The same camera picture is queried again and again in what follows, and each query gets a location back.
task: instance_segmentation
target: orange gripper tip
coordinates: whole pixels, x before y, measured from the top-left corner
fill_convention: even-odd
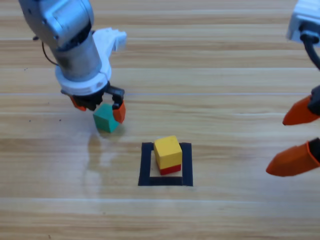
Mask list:
[[[120,108],[113,110],[113,117],[118,123],[123,123],[126,116],[126,106],[125,102],[122,103]]]
[[[278,153],[270,162],[266,172],[278,177],[292,177],[318,167],[320,163],[310,153],[307,142]]]
[[[85,111],[87,110],[87,108],[84,107],[84,106],[78,106],[77,103],[76,103],[76,101],[74,100],[74,98],[73,98],[72,96],[69,96],[69,97],[70,97],[70,99],[71,99],[71,101],[72,101],[72,103],[73,103],[73,106],[74,106],[75,108],[77,108],[77,109],[79,109],[80,111],[83,111],[83,112],[85,112]]]
[[[311,123],[320,116],[313,114],[308,109],[311,95],[296,102],[283,119],[283,125],[297,125]]]

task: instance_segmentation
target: green cube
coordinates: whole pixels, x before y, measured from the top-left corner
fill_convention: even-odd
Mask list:
[[[119,123],[115,120],[112,106],[102,104],[101,107],[93,114],[93,119],[97,129],[112,133]]]

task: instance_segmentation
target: block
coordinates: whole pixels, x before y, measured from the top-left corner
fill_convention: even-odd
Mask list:
[[[102,104],[93,114],[93,119],[97,129],[108,133],[112,133],[119,125],[114,118],[112,106],[106,103]]]
[[[176,136],[154,141],[155,160],[160,170],[182,164],[182,149]]]
[[[167,174],[172,174],[181,171],[181,164],[177,166],[171,166],[168,168],[160,169],[160,174],[161,175],[167,175]]]

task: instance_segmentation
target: black tape square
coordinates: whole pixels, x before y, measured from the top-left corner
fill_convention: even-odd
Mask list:
[[[143,142],[141,147],[141,163],[138,186],[189,186],[193,183],[192,145],[180,143],[182,149],[182,176],[150,177],[151,154],[153,142]]]

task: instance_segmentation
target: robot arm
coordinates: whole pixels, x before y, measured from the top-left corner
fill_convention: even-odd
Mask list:
[[[299,0],[288,27],[287,38],[304,45],[313,64],[320,70],[320,58],[314,47],[320,46],[320,0]],[[320,118],[320,85],[296,102],[283,119],[283,124],[311,123]],[[293,146],[278,153],[266,172],[279,177],[296,176],[320,167],[320,139]]]
[[[126,45],[127,34],[111,28],[92,31],[94,12],[89,0],[19,0],[19,3],[30,29],[42,46],[49,46],[56,60],[55,75],[61,92],[82,111],[94,111],[103,94],[111,94],[114,115],[122,123],[125,91],[110,85],[109,56]]]

